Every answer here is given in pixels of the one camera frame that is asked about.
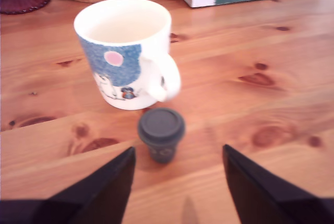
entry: mug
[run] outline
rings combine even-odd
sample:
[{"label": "mug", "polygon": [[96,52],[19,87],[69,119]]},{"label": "mug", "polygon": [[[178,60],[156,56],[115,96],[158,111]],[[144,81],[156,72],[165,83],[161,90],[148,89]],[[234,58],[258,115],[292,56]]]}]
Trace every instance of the mug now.
[{"label": "mug", "polygon": [[106,102],[138,110],[178,94],[171,23],[168,10],[148,0],[101,1],[76,16],[74,29]]}]

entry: cartoon character print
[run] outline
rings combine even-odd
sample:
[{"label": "cartoon character print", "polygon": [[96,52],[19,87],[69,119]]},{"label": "cartoon character print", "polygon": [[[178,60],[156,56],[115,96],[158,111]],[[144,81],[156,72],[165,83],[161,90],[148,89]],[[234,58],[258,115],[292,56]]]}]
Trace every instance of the cartoon character print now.
[{"label": "cartoon character print", "polygon": [[97,73],[94,73],[94,79],[96,83],[98,84],[101,93],[103,93],[108,98],[111,98],[114,100],[119,99],[117,97],[117,92],[116,92],[115,87],[112,85],[111,81],[106,76],[102,76]]},{"label": "cartoon character print", "polygon": [[92,44],[81,37],[79,39],[100,91],[111,99],[137,98],[140,89],[135,94],[128,85],[140,76],[141,46],[105,46]]}]

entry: small coffee cup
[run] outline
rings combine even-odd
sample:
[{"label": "small coffee cup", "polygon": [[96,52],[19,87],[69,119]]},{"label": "small coffee cup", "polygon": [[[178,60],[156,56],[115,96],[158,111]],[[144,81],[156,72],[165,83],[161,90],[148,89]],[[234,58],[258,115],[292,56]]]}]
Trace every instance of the small coffee cup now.
[{"label": "small coffee cup", "polygon": [[151,158],[159,163],[168,163],[174,158],[184,133],[182,116],[168,108],[151,109],[138,123],[140,139],[149,147]]}]

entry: wooden table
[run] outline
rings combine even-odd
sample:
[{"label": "wooden table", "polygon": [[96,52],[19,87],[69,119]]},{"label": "wooden table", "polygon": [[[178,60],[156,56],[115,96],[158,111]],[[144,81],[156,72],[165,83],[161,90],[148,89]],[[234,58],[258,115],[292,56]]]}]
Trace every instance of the wooden table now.
[{"label": "wooden table", "polygon": [[129,146],[132,223],[238,223],[225,181],[228,143],[318,196],[334,196],[334,0],[265,0],[172,14],[183,81],[168,103],[187,124],[175,160],[150,160],[144,111],[108,105],[73,30],[88,4],[52,0],[1,16],[2,198],[49,197]]}]

